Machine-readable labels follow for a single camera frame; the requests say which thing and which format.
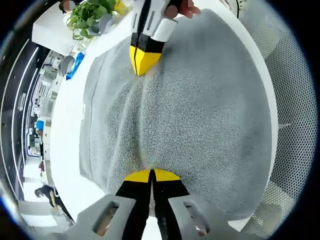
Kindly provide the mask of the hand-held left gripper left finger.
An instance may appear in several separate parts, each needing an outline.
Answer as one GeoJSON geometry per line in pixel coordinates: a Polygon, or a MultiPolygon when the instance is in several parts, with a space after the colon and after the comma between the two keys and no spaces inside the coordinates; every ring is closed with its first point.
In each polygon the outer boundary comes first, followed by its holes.
{"type": "Polygon", "coordinates": [[[149,217],[150,170],[128,175],[115,195],[105,195],[78,215],[76,240],[140,240],[149,217]]]}

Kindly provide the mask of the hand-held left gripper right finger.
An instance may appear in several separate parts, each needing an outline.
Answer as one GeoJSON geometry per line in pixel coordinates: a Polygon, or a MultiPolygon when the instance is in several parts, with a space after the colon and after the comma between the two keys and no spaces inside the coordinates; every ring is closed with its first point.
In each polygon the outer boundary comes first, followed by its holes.
{"type": "Polygon", "coordinates": [[[155,215],[164,240],[236,240],[238,231],[214,205],[189,194],[173,172],[152,170],[155,215]]]}

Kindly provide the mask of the person's right hand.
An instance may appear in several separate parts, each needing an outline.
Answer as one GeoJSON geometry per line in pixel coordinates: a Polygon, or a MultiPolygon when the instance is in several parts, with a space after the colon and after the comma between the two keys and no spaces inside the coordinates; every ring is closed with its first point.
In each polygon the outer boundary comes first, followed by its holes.
{"type": "Polygon", "coordinates": [[[192,0],[182,0],[179,7],[171,4],[169,5],[164,15],[170,19],[174,19],[178,14],[181,14],[189,19],[193,17],[194,14],[199,15],[201,10],[195,6],[192,0]]]}

